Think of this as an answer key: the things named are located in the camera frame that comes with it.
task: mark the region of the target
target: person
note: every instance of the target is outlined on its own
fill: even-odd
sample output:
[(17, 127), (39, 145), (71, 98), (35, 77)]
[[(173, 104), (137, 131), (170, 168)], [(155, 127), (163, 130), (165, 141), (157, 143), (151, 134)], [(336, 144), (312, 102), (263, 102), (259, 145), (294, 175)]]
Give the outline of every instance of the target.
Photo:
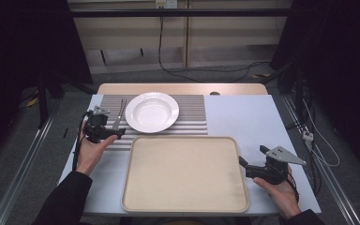
[[(89, 176), (100, 161), (105, 148), (116, 139), (117, 136), (115, 135), (99, 143), (82, 139), (76, 171), (70, 172), (53, 190), (32, 224), (80, 224), (86, 197), (93, 182)], [(274, 186), (258, 177), (254, 178), (253, 181), (270, 194), (279, 209), (282, 224), (323, 224), (311, 210), (301, 212), (295, 193), (287, 182)]]

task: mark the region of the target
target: beige tray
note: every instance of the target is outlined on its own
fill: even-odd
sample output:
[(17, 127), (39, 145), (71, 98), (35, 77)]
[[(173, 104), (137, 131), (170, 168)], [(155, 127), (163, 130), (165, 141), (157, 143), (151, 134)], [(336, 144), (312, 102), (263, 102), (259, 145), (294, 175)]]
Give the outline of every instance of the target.
[(244, 212), (238, 156), (229, 137), (140, 136), (130, 150), (122, 205), (130, 212)]

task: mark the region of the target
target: hand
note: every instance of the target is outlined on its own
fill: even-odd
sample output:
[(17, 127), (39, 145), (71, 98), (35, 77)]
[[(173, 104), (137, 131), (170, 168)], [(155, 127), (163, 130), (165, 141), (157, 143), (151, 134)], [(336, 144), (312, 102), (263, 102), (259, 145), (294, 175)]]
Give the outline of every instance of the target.
[[(288, 167), (288, 169), (289, 174), (292, 174), (291, 167)], [(283, 218), (289, 219), (301, 213), (299, 205), (297, 204), (296, 193), (294, 193), (293, 188), (288, 182), (283, 181), (279, 185), (271, 185), (259, 177), (253, 178), (253, 182), (268, 191)]]
[[(82, 125), (81, 137), (84, 136), (84, 125), (85, 122), (83, 122)], [(113, 143), (117, 138), (118, 137), (116, 135), (112, 135), (103, 142), (99, 143), (89, 142), (86, 138), (83, 138), (81, 142), (80, 154), (78, 155), (78, 165), (76, 171), (90, 175), (90, 173), (92, 173), (92, 171), (95, 169), (95, 166), (100, 162), (106, 147)]]

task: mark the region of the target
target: black long-sleeve shirt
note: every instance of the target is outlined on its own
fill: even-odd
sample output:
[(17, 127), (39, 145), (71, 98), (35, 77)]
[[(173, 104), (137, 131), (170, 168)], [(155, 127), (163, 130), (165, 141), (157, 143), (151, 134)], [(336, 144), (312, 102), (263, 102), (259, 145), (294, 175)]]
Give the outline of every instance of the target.
[[(79, 224), (92, 179), (80, 172), (70, 172), (43, 204), (34, 225)], [(285, 225), (320, 225), (322, 221), (311, 210), (282, 221)]]

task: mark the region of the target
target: fork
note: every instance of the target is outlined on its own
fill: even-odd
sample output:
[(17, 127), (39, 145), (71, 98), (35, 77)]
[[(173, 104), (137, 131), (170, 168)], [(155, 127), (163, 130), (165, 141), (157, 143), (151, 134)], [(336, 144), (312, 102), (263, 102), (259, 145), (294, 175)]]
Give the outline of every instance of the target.
[(118, 117), (116, 118), (115, 122), (113, 122), (112, 129), (118, 130), (119, 122), (121, 122), (122, 114), (124, 113), (125, 107), (127, 106), (127, 100), (122, 98), (121, 100), (121, 109), (119, 110)]

